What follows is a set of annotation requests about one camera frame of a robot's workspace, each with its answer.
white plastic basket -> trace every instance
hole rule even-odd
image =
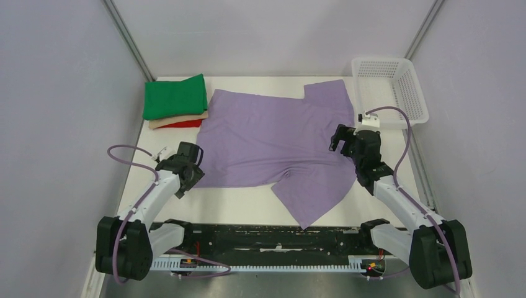
[[[411,61],[404,58],[355,58],[352,60],[352,77],[357,113],[381,106],[396,106],[408,115],[411,126],[429,119],[424,95]],[[407,127],[399,112],[378,111],[378,115],[381,128]]]

folded green cloth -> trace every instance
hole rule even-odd
[[[208,109],[207,90],[203,74],[180,82],[146,83],[145,120],[178,115],[200,115]]]

white table surface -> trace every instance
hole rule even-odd
[[[185,78],[158,78],[158,80],[165,81],[180,81],[182,79]],[[208,100],[216,88],[241,93],[301,99],[303,98],[304,85],[335,79],[345,81],[351,102],[353,106],[356,106],[351,77],[206,77],[205,83]],[[369,96],[388,99],[390,85],[379,82],[377,88],[371,88],[369,92]],[[156,154],[165,146],[170,146],[176,150],[181,141],[195,143],[198,132],[199,128],[151,130],[148,128],[148,123],[145,122],[138,146],[152,154]],[[405,145],[402,131],[382,130],[381,138],[383,161],[394,168]],[[156,165],[151,158],[142,152],[136,152],[133,161],[151,167]],[[403,161],[399,169],[399,178],[413,194],[417,194],[409,158]],[[119,209],[133,204],[150,183],[150,179],[151,173],[149,171],[132,167]],[[285,206],[274,195],[270,189],[271,186],[272,184],[244,188],[191,189],[182,199],[172,196],[157,216],[156,221],[177,219],[203,224],[298,225]],[[345,198],[313,225],[359,227],[362,222],[379,218],[384,218],[393,225],[402,227],[401,222],[383,203],[372,197],[358,182],[355,182]]]

lavender t-shirt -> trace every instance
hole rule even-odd
[[[329,151],[354,112],[343,80],[305,86],[305,98],[216,90],[197,135],[205,176],[196,187],[272,190],[306,228],[338,204],[356,179],[352,161]]]

white wall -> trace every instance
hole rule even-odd
[[[466,227],[478,297],[524,297],[526,2],[447,1],[414,57],[439,207]]]
[[[404,56],[433,0],[114,0],[152,74],[350,75]]]
[[[78,297],[144,79],[100,1],[2,0],[0,28],[0,296]]]

